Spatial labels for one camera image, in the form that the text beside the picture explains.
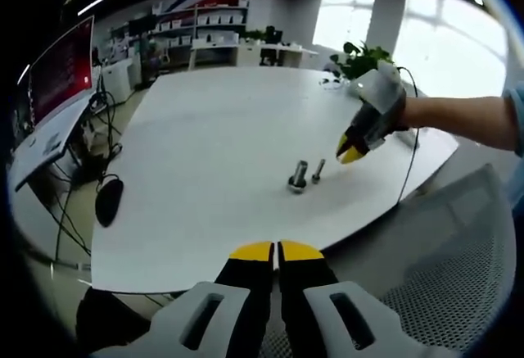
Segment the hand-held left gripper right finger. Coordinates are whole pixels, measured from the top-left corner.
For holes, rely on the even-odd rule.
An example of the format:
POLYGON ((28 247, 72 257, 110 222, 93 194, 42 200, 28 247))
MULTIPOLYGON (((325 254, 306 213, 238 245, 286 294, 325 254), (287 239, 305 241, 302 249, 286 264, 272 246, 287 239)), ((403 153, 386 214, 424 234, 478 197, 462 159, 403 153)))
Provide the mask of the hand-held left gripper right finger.
POLYGON ((309 245, 278 244, 282 319, 295 357, 448 357, 411 338, 399 315, 357 283, 341 282, 309 245))

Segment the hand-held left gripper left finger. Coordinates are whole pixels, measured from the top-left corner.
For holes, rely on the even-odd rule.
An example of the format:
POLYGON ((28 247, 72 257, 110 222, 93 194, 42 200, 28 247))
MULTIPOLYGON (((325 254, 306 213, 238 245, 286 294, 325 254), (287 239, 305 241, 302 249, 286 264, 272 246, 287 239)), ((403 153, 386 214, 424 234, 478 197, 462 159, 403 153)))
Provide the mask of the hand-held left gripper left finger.
POLYGON ((93 357, 257 357, 270 314, 273 243, 233 251, 212 282, 199 282, 159 310, 127 346, 93 357))

